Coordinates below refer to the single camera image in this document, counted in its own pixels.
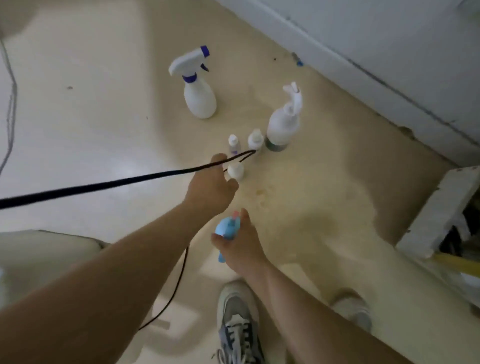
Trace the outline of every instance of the sneaker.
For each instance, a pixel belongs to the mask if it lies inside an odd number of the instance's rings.
[[[247,284],[227,284],[220,293],[216,315],[222,345],[216,353],[219,364],[265,363],[258,322],[258,308]]]
[[[340,292],[330,308],[368,333],[372,333],[372,317],[368,305],[355,291]]]

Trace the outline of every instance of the light blue object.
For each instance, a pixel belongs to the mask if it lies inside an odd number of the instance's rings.
[[[240,230],[240,217],[236,219],[225,218],[217,225],[215,234],[223,236],[227,240],[233,240],[237,236],[237,232]],[[220,263],[225,263],[225,258],[222,253],[218,256]]]

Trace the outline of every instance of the white spray bottle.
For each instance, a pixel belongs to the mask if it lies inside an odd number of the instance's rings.
[[[291,101],[283,108],[275,110],[270,118],[265,145],[273,152],[281,152],[290,143],[300,128],[300,111],[303,97],[295,82],[283,86],[283,90],[291,97]]]
[[[207,46],[201,46],[193,52],[178,57],[170,65],[168,72],[181,74],[185,81],[183,92],[187,106],[199,119],[208,119],[216,110],[216,99],[212,88],[202,78],[197,76],[197,71],[202,68],[208,72],[204,59],[210,55]]]

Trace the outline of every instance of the person's right arm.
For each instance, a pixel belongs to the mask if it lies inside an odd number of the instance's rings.
[[[266,258],[257,230],[242,209],[233,241],[212,235],[230,268],[245,278],[267,308],[299,363],[408,364],[409,360],[304,291]]]

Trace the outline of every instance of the cable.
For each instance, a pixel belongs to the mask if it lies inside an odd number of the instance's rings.
[[[84,186],[67,187],[67,188],[61,188],[58,190],[39,192],[36,194],[25,194],[23,196],[8,197],[0,200],[0,210],[12,208],[12,207],[30,205],[30,204],[34,204],[42,201],[55,200],[61,197],[75,196],[77,194],[86,194],[89,192],[108,190],[110,188],[126,186],[129,184],[139,183],[144,181],[156,180],[158,178],[163,178],[163,177],[178,176],[181,174],[198,172],[206,168],[219,166],[223,163],[231,162],[237,158],[247,155],[245,158],[241,160],[241,161],[244,161],[245,159],[247,159],[248,157],[252,156],[255,153],[256,153],[256,150],[247,150],[246,152],[240,153],[226,160],[205,164],[199,167],[186,168],[184,170],[168,170],[166,172],[146,174],[144,176],[124,178],[116,181],[86,184]]]
[[[7,49],[3,43],[3,34],[0,33],[0,51],[3,58],[3,63],[7,68],[7,72],[10,76],[10,80],[12,81],[12,91],[10,93],[10,100],[8,103],[8,111],[7,111],[7,153],[3,158],[3,161],[0,164],[0,176],[3,172],[3,169],[7,165],[7,162],[12,154],[13,150],[13,142],[15,141],[15,122],[17,119],[17,95],[18,95],[18,87],[17,81],[15,80],[15,75],[13,74],[12,65],[10,64],[10,59],[8,57]]]
[[[183,258],[183,265],[181,267],[181,271],[180,271],[180,276],[179,276],[179,280],[177,281],[177,285],[175,286],[175,289],[173,290],[173,294],[172,296],[170,297],[170,300],[167,302],[167,304],[165,305],[165,307],[162,309],[162,311],[160,311],[160,313],[158,315],[156,315],[155,317],[153,317],[150,321],[148,321],[146,324],[142,325],[138,331],[144,329],[145,327],[147,327],[148,325],[150,325],[152,322],[154,322],[156,319],[158,319],[160,317],[160,315],[162,313],[165,312],[165,310],[168,308],[168,306],[170,306],[170,304],[172,303],[173,299],[175,298],[175,294],[177,294],[177,290],[179,288],[179,285],[180,285],[180,281],[181,281],[181,278],[183,276],[183,271],[185,270],[185,266],[187,265],[187,257],[188,257],[188,247],[187,249],[185,249],[185,256]]]

